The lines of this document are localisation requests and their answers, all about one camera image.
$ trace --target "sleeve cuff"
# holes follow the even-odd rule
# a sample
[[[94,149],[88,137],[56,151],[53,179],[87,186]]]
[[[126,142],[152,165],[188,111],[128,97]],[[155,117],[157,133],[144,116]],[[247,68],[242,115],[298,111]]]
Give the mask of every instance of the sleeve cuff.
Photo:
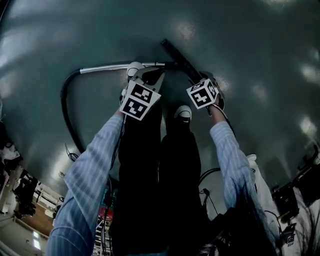
[[[214,144],[218,145],[222,140],[228,136],[235,137],[229,124],[226,121],[218,122],[210,129],[210,135]]]
[[[110,119],[105,123],[104,127],[112,127],[114,129],[120,128],[122,123],[124,121],[124,118],[118,114],[114,114],[110,117]]]

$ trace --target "black hose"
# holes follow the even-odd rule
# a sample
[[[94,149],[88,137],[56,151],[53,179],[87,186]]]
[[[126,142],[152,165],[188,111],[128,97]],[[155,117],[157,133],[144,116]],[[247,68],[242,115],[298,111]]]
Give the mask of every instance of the black hose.
[[[212,174],[212,173],[214,173],[214,172],[219,172],[219,171],[221,171],[220,168],[213,168],[213,169],[209,169],[209,170],[205,171],[205,172],[200,176],[199,183],[198,183],[199,186],[200,186],[201,182],[202,182],[209,174]]]
[[[0,0],[0,20],[3,17],[3,14],[5,13],[6,8],[9,5],[9,0]]]
[[[78,137],[78,135],[76,134],[74,128],[72,127],[71,121],[69,119],[69,115],[68,115],[68,108],[67,108],[67,93],[68,93],[68,86],[71,83],[71,81],[77,76],[80,75],[80,69],[72,72],[64,81],[64,84],[62,86],[61,92],[60,92],[60,98],[61,98],[61,108],[62,108],[62,113],[63,113],[63,118],[65,121],[65,124],[69,130],[69,133],[71,134],[71,137],[73,139],[73,142],[75,144],[75,146],[77,147],[77,149],[79,150],[79,152],[82,154],[83,152],[85,152],[85,148],[83,147],[83,145],[81,144],[81,141]]]

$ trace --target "striped shirt sleeve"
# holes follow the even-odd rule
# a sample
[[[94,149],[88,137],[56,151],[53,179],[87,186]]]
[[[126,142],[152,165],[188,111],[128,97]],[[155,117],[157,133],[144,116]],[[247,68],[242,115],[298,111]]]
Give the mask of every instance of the striped shirt sleeve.
[[[246,186],[253,202],[258,204],[257,207],[260,207],[255,190],[255,175],[228,123],[226,121],[218,122],[211,128],[210,135],[216,146],[227,209],[236,206],[237,192],[244,186]]]
[[[112,116],[67,172],[68,192],[50,233],[48,255],[92,255],[100,202],[122,123],[122,116]]]

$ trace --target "shoe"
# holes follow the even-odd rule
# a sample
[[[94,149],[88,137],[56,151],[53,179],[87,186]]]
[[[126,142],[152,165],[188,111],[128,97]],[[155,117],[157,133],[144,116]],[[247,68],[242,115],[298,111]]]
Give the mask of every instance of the shoe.
[[[144,69],[145,66],[142,65],[140,62],[134,61],[131,62],[128,68],[126,69],[126,77],[128,79],[128,83],[130,79],[137,73],[138,70]]]
[[[136,62],[136,61],[131,62],[130,65],[126,69],[126,78],[128,80],[128,83],[129,83],[130,79],[137,73],[138,70],[144,69],[144,68],[145,68],[145,66],[142,65],[140,62]],[[126,97],[127,89],[128,89],[128,86],[126,88],[122,89],[122,91],[121,91],[121,95],[119,97],[120,106],[122,105],[122,102],[124,101],[124,99]]]
[[[192,116],[191,108],[187,105],[182,105],[178,107],[178,109],[174,113],[173,118],[177,121],[190,124],[191,116]]]

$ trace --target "white box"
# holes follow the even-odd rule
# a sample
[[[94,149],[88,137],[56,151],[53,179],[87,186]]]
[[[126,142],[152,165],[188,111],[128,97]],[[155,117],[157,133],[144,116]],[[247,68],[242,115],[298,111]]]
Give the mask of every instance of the white box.
[[[212,84],[210,79],[197,83],[186,91],[197,109],[215,103],[219,94],[218,88]]]
[[[141,121],[160,97],[159,93],[130,80],[120,111]]]

